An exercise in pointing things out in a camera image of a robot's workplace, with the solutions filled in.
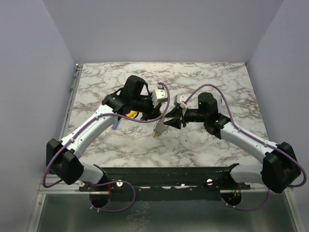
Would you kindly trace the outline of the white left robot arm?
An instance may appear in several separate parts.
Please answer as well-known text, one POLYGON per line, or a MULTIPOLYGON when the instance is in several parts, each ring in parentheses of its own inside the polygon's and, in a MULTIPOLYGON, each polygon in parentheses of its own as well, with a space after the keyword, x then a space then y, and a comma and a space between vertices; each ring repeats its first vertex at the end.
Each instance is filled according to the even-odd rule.
POLYGON ((170 92, 167 85, 159 82, 157 88, 147 95, 142 95, 147 82, 137 76, 127 78, 125 85, 106 96, 102 104, 78 129, 60 140, 51 139, 46 145, 46 171, 42 185, 48 185, 46 178, 49 173, 58 176, 56 183, 65 182, 71 185, 76 181, 89 183, 95 190, 106 187, 106 172, 97 165, 80 162, 80 158, 91 143, 107 128, 125 118, 137 123, 159 121, 166 110, 161 111, 163 102, 170 103, 170 92))

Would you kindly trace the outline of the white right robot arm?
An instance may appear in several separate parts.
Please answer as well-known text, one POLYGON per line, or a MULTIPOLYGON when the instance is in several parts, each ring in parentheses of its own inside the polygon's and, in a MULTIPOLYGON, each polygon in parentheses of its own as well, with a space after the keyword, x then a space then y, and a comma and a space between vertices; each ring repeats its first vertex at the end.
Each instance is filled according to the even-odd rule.
POLYGON ((197 97, 198 107, 187 108, 184 96, 177 95, 175 107, 166 114, 166 126, 177 129, 189 122, 203 123, 206 131, 243 149, 259 161, 259 165, 236 165, 222 176, 222 184, 233 189, 239 183, 263 184, 275 193, 282 193, 301 174, 293 148, 286 142, 277 144, 241 130, 219 112, 217 99, 209 92, 197 97))

